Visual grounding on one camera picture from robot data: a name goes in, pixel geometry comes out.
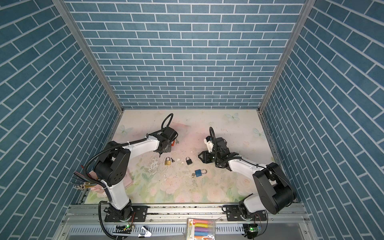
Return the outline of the blue padlock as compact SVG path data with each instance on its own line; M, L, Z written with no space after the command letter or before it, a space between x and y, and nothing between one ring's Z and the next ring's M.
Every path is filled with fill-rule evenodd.
M197 178L197 177L201 177L205 174L207 174L207 170L206 169L199 169L199 170L195 170L194 173L192 173L192 178Z

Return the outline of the black padlock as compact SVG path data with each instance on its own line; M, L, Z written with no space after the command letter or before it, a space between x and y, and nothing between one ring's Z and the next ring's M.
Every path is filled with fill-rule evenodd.
M189 166L193 163L193 161L189 157L186 157L186 163Z

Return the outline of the large brass padlock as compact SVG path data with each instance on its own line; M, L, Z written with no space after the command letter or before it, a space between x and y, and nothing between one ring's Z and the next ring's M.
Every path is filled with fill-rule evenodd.
M170 157L165 158L165 166L170 166L172 164L172 159Z

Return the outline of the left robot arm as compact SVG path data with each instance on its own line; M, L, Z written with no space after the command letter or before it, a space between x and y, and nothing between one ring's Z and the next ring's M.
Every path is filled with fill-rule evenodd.
M174 114L169 114L162 122L161 129L140 140L123 144L109 142L99 153L89 159L83 168L83 176L100 185L108 197L112 210L129 215L132 202L126 194L123 178L131 158L147 152L162 155L169 153L178 133L170 127Z

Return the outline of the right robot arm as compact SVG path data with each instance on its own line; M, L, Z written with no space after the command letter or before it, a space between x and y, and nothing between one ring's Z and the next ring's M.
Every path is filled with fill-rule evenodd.
M204 139L207 150L198 157L205 163L226 169L251 179L257 192L251 193L239 202L239 212L244 219L250 219L260 211L276 215L297 198L296 190L290 184L281 167L276 163L256 164L231 152L223 138L208 136Z

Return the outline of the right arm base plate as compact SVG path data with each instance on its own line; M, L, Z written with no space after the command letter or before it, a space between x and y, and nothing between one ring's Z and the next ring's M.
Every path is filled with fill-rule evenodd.
M248 213L240 209L239 205L223 205L222 211L226 215L228 222L239 221L256 221L262 222L268 219L266 211L256 211L255 213Z

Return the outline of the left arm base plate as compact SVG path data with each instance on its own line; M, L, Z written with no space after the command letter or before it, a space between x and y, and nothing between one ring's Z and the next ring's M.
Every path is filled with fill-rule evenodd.
M116 210L109 206L103 210L106 214L105 222L144 222L147 217L147 206L126 206L122 210Z

